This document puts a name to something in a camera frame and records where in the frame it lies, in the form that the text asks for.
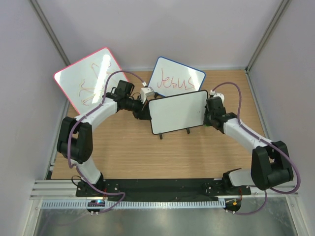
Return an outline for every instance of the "cable connector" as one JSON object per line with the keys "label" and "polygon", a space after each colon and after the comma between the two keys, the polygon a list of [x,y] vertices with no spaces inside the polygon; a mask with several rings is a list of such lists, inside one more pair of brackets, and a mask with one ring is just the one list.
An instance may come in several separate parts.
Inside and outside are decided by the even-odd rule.
{"label": "cable connector", "polygon": [[154,91],[151,87],[144,87],[140,89],[140,97],[142,103],[145,103],[150,96],[154,97]]}
{"label": "cable connector", "polygon": [[222,93],[218,93],[213,90],[210,90],[209,95],[210,97],[220,97],[222,100],[222,103],[224,103],[224,95]]}

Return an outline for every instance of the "small whiteboard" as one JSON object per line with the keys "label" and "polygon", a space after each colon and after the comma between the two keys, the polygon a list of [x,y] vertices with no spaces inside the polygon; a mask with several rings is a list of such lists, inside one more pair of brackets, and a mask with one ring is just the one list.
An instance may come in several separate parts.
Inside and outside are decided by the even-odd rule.
{"label": "small whiteboard", "polygon": [[162,134],[203,124],[206,90],[190,92],[149,102],[153,134]]}
{"label": "small whiteboard", "polygon": [[[84,114],[101,102],[108,76],[118,70],[121,68],[112,53],[103,48],[58,71],[54,78],[74,109]],[[119,80],[127,81],[124,73],[110,79],[107,91],[116,87]]]}
{"label": "small whiteboard", "polygon": [[162,96],[172,96],[200,90],[205,77],[205,72],[201,70],[159,57],[149,86]]}

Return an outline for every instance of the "blue-framed whiteboard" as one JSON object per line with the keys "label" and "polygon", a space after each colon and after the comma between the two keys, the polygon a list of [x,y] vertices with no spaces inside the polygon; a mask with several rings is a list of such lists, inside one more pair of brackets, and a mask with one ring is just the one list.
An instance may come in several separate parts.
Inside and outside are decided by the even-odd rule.
{"label": "blue-framed whiteboard", "polygon": [[201,89],[205,72],[179,62],[159,57],[149,86],[162,96],[172,96]]}

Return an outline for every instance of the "wooden table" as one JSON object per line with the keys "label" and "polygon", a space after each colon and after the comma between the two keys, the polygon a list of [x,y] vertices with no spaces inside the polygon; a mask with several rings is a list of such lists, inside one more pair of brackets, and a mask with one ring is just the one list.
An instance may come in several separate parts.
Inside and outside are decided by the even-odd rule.
{"label": "wooden table", "polygon": [[[149,81],[151,71],[136,72]],[[139,91],[138,79],[127,75]],[[243,70],[206,71],[202,89],[231,81],[239,85],[243,104],[241,119],[259,134],[263,134],[252,94]],[[227,112],[237,113],[238,92],[232,85],[217,89],[225,96]],[[77,113],[69,108],[68,116]],[[103,122],[93,133],[92,157],[104,178],[206,178],[222,177],[226,171],[250,168],[248,153],[232,138],[212,127],[199,126],[163,134],[163,140],[151,132],[150,121],[136,120],[132,112],[119,111]],[[52,179],[70,179],[76,175],[58,153]]]}

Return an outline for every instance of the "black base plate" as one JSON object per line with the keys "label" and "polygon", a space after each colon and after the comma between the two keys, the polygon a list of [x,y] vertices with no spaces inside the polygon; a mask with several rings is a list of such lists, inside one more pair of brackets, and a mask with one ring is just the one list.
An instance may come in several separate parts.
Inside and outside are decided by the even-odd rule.
{"label": "black base plate", "polygon": [[[105,191],[109,193],[125,192],[124,201],[128,202],[203,202],[215,201],[216,196],[250,195],[246,186],[225,188],[222,180],[213,178],[182,179],[107,179]],[[103,197],[94,191],[87,191],[82,182],[78,183],[77,197]],[[117,201],[120,196],[108,196],[108,200]]]}

